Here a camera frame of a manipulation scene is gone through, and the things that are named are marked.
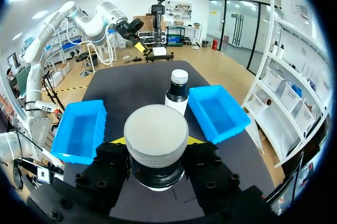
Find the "yellow tag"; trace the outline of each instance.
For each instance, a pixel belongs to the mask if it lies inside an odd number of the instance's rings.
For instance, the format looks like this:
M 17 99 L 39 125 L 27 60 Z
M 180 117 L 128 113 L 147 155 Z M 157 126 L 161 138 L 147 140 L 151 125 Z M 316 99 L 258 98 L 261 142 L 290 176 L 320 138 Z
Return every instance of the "yellow tag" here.
M 137 50 L 139 50 L 140 52 L 145 51 L 144 46 L 143 46 L 140 42 L 138 42 L 138 43 L 135 45 L 135 48 L 136 48 Z
M 113 144 L 125 144 L 125 138 L 122 137 L 120 139 L 112 141 L 111 143 L 113 143 Z M 196 144 L 204 144 L 205 142 L 204 141 L 200 141 L 198 139 L 195 139 L 195 138 L 189 136 L 189 139 L 187 140 L 187 144 L 190 145 L 190 144 L 194 144 L 194 143 L 196 143 Z

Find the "glass door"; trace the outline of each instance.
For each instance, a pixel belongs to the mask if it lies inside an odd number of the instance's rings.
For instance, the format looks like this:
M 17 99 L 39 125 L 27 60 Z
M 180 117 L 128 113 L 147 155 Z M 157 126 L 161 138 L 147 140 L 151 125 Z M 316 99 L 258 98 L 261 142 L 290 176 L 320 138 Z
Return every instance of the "glass door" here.
M 206 40 L 212 45 L 217 40 L 217 48 L 220 48 L 221 34 L 224 24 L 225 0 L 211 0 L 209 11 L 209 24 L 207 27 Z
M 220 50 L 247 68 L 254 46 L 259 4 L 226 0 L 225 26 Z
M 281 18 L 281 11 L 278 8 L 275 8 L 275 16 Z M 264 48 L 267 43 L 269 25 L 270 25 L 270 6 L 261 4 L 259 31 L 257 32 L 254 53 L 247 67 L 248 70 L 250 70 L 254 74 L 257 73 L 257 70 L 259 69 L 261 63 Z M 273 28 L 271 47 L 273 46 L 275 41 L 280 40 L 281 35 L 280 33 L 281 27 L 279 25 L 275 25 Z

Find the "bottle cap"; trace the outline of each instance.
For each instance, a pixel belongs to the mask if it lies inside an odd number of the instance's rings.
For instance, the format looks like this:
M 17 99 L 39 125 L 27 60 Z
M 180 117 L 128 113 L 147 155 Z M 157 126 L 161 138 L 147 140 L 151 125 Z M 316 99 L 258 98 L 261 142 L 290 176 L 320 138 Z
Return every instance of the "bottle cap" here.
M 178 85 L 183 85 L 186 84 L 189 79 L 189 74 L 185 70 L 174 70 L 172 71 L 171 75 L 171 80 L 172 82 L 178 84 Z
M 148 105 L 129 116 L 124 137 L 129 153 L 138 163 L 150 168 L 164 168 L 183 155 L 189 126 L 177 110 L 164 105 Z

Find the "cardboard box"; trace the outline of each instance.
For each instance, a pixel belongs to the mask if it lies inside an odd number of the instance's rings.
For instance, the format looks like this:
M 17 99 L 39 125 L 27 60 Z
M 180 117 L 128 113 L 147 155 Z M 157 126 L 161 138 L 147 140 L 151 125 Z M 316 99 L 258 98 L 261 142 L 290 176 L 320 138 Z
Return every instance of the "cardboard box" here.
M 176 26 L 183 26 L 183 25 L 184 25 L 184 22 L 174 21 L 173 24 L 176 25 Z
M 140 32 L 150 32 L 154 31 L 153 27 L 153 21 L 154 21 L 154 16 L 153 15 L 140 15 L 140 16 L 134 16 L 133 19 L 139 18 L 143 23 L 144 26 L 139 30 Z M 162 31 L 166 31 L 166 22 L 161 21 L 161 26 L 162 26 Z

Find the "workbench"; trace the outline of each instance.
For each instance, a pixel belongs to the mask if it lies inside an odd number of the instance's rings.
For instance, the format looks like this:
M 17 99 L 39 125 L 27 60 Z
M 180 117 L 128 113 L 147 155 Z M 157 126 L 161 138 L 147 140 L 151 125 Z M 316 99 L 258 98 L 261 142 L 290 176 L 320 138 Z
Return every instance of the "workbench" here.
M 113 67 L 99 70 L 94 75 L 83 100 L 104 101 L 107 111 L 105 141 L 123 137 L 124 124 L 136 109 L 149 104 L 164 104 L 174 69 L 183 69 L 189 73 L 188 88 L 209 85 L 185 61 Z M 189 106 L 185 118 L 190 136 L 206 141 Z M 217 147 L 218 156 L 232 172 L 240 175 L 242 190 L 256 185 L 265 196 L 273 191 L 274 185 L 267 167 L 246 131 L 217 144 Z M 87 165 L 66 164 L 64 181 L 75 186 L 75 175 L 83 172 L 86 167 Z M 203 216 L 203 211 L 185 177 L 167 191 L 154 192 L 130 175 L 110 215 L 133 221 L 163 222 L 196 218 Z

